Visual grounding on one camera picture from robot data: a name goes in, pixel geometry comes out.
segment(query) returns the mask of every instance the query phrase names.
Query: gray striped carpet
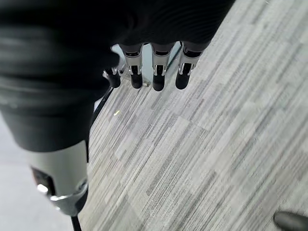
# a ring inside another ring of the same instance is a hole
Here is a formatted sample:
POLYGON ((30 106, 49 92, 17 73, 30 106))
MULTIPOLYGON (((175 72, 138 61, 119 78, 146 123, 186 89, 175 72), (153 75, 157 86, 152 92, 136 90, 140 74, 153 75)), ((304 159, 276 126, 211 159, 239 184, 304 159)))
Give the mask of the gray striped carpet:
POLYGON ((84 231, 275 231, 308 212, 308 1, 237 0, 185 90, 122 79, 93 125, 84 231))

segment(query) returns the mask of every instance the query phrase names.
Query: silver metal part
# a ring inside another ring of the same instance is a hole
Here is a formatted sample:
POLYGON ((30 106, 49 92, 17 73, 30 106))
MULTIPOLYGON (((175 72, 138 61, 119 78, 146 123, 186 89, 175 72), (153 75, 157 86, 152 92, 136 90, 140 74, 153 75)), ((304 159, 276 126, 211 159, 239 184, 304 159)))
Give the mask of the silver metal part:
MULTIPOLYGON (((111 67, 111 70, 112 70, 113 75, 117 74, 117 68, 116 67, 111 67)), ((103 77, 108 78, 108 73, 105 70, 103 70, 103 77)))
POLYGON ((168 65, 169 58, 170 58, 170 53, 171 52, 169 52, 167 55, 157 55, 154 49, 152 49, 152 68, 153 68, 153 73, 155 76, 157 76, 157 66, 158 65, 163 66, 162 76, 166 74, 167 65, 168 65))
POLYGON ((181 49, 181 55, 180 55, 180 61, 179 61, 179 74, 180 75, 183 74, 183 69, 184 69, 185 64, 191 64, 191 68, 188 72, 188 75, 190 75, 192 70, 196 67, 202 53, 200 53, 200 55, 198 57, 192 58, 192 57, 189 57, 185 54, 184 49, 185 49, 185 46, 183 45, 182 49, 181 49))
POLYGON ((37 182, 37 190, 63 213, 76 216, 84 205, 76 203, 80 199, 85 203, 88 189, 86 142, 55 152, 27 152, 27 157, 33 169, 52 180, 52 185, 47 181, 37 182))
POLYGON ((56 207, 56 209, 58 208, 64 214, 75 217, 81 211, 80 207, 76 205, 85 195, 88 188, 88 182, 84 182, 84 184, 80 187, 79 191, 75 192, 74 194, 64 196, 51 196, 49 197, 49 199, 56 207))
POLYGON ((116 67, 111 67, 112 74, 116 75, 117 74, 117 68, 116 67))
POLYGON ((141 69, 142 69, 142 46, 140 48, 139 51, 135 51, 135 53, 137 53, 137 55, 134 56, 128 56, 127 53, 123 50, 123 54, 125 56, 125 60, 126 60, 126 64, 128 67, 128 71, 131 75, 133 75, 134 73, 132 72, 132 66, 137 66, 137 74, 140 75, 141 74, 141 69))

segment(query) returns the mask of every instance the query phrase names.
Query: black rubber fingertip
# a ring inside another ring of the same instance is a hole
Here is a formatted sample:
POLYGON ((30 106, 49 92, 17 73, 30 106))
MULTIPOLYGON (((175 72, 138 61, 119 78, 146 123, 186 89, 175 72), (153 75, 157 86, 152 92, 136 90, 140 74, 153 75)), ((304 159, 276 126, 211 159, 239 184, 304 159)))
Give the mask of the black rubber fingertip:
POLYGON ((162 75, 153 75, 153 89, 155 91, 161 91, 165 86, 165 76, 162 75))
POLYGON ((115 75, 110 75, 109 76, 109 82, 110 82, 110 86, 112 88, 118 88, 121 85, 121 78, 120 75, 117 73, 115 75))
POLYGON ((135 89, 139 89, 142 87, 142 74, 140 75, 130 75, 130 80, 131 80, 131 85, 133 86, 133 88, 135 89))
POLYGON ((273 220, 284 231, 308 231, 308 218, 296 213, 275 212, 273 220))
POLYGON ((180 75, 179 73, 177 74, 177 78, 175 80, 175 86, 179 90, 183 90, 187 87, 189 82, 189 75, 180 75))

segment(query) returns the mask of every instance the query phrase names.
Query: small yellow debris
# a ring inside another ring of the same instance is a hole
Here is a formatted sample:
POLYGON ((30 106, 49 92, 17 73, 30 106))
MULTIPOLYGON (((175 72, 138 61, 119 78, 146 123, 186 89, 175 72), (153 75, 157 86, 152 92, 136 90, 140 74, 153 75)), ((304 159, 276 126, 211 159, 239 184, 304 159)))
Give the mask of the small yellow debris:
POLYGON ((114 113, 114 116, 116 116, 117 114, 119 114, 120 110, 117 110, 116 113, 114 113))

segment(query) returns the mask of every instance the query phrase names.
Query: robotic hand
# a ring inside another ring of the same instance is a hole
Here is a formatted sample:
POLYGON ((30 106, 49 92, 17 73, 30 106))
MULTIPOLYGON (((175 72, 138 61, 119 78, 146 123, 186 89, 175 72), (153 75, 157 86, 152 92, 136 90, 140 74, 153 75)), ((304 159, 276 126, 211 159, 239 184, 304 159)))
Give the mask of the robotic hand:
POLYGON ((0 1, 0 109, 37 189, 59 210, 77 216, 87 199, 93 106, 109 88, 102 70, 116 74, 119 60, 110 47, 120 44, 140 88, 142 45, 151 43, 160 91, 181 41, 176 87, 184 89, 234 1, 0 1))

